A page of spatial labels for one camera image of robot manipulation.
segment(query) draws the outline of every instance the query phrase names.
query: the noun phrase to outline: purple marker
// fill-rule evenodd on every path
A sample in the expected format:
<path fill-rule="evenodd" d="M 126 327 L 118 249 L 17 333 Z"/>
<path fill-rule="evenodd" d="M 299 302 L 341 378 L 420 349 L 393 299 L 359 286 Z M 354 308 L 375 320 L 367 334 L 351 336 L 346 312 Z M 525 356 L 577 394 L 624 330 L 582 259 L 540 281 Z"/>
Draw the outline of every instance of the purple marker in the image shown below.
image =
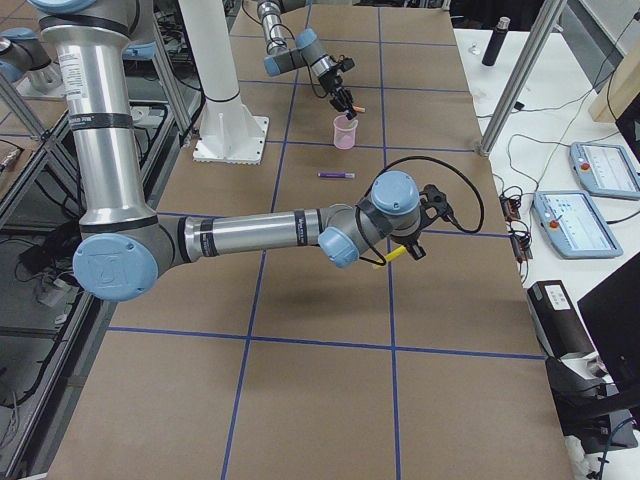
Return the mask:
<path fill-rule="evenodd" d="M 320 178 L 356 178 L 355 173 L 347 172 L 319 172 L 318 176 Z"/>

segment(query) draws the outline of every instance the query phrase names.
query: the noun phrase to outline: blue joint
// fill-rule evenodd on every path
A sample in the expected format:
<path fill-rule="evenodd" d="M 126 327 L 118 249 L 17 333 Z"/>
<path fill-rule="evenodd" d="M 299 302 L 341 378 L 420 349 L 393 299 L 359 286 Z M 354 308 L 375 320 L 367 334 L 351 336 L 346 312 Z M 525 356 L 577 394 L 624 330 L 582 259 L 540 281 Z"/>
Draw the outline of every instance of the blue joint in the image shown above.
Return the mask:
<path fill-rule="evenodd" d="M 0 61 L 0 73 L 9 83 L 17 82 L 22 78 L 23 72 L 7 62 Z"/>
<path fill-rule="evenodd" d="M 122 52 L 123 60 L 151 60 L 156 54 L 156 42 L 132 45 Z"/>
<path fill-rule="evenodd" d="M 312 28 L 307 28 L 296 37 L 296 47 L 298 47 L 298 50 L 302 50 L 303 48 L 307 48 L 316 40 L 318 40 L 316 32 L 314 32 Z"/>
<path fill-rule="evenodd" d="M 122 302 L 153 287 L 158 264 L 151 252 L 133 238 L 101 233 L 78 246 L 73 272 L 87 292 L 102 300 Z"/>
<path fill-rule="evenodd" d="M 270 77 L 277 77 L 282 73 L 275 59 L 270 55 L 264 57 L 264 69 L 267 71 L 267 74 L 269 74 Z"/>
<path fill-rule="evenodd" d="M 318 237 L 318 245 L 338 268 L 345 268 L 360 258 L 353 240 L 336 227 L 329 227 Z"/>
<path fill-rule="evenodd" d="M 0 37 L 4 37 L 7 40 L 37 40 L 38 36 L 33 33 L 33 30 L 26 27 L 16 27 L 5 30 L 0 33 Z"/>
<path fill-rule="evenodd" d="M 53 15 L 78 13 L 97 0 L 29 0 L 29 3 L 44 13 Z"/>
<path fill-rule="evenodd" d="M 420 192 L 410 175 L 385 172 L 373 182 L 371 203 L 385 215 L 405 215 L 420 204 Z"/>

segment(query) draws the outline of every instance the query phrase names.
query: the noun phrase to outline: cup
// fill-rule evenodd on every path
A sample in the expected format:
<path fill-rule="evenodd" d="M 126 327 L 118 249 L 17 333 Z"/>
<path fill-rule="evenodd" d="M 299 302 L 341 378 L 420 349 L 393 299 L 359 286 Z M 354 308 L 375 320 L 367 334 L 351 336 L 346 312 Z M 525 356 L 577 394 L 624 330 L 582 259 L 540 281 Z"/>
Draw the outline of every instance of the cup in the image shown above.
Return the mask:
<path fill-rule="evenodd" d="M 349 150 L 356 144 L 358 120 L 339 115 L 333 120 L 333 144 L 340 150 Z"/>

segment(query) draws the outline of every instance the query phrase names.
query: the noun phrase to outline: black bottle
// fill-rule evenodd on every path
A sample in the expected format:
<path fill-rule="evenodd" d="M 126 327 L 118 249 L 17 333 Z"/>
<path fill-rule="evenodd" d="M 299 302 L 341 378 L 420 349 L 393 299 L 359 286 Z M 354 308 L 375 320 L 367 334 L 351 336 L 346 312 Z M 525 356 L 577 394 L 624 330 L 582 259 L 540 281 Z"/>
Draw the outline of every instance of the black bottle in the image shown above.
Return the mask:
<path fill-rule="evenodd" d="M 482 57 L 483 65 L 491 67 L 496 63 L 496 58 L 498 58 L 498 53 L 500 53 L 500 49 L 504 43 L 504 37 L 507 36 L 507 32 L 509 31 L 510 22 L 511 19 L 509 17 L 500 17 L 498 25 L 496 25 L 496 28 L 493 29 L 493 34 L 491 34 L 487 51 L 484 53 L 484 57 Z"/>

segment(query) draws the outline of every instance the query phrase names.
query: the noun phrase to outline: black monitor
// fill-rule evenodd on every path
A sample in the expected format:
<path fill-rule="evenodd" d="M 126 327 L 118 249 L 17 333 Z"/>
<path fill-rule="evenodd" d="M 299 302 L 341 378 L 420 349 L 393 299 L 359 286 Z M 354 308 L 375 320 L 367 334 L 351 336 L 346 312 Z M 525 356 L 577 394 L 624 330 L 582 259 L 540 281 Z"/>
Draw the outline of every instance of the black monitor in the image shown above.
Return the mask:
<path fill-rule="evenodd" d="M 585 326 L 626 408 L 640 419 L 640 254 L 578 301 Z"/>

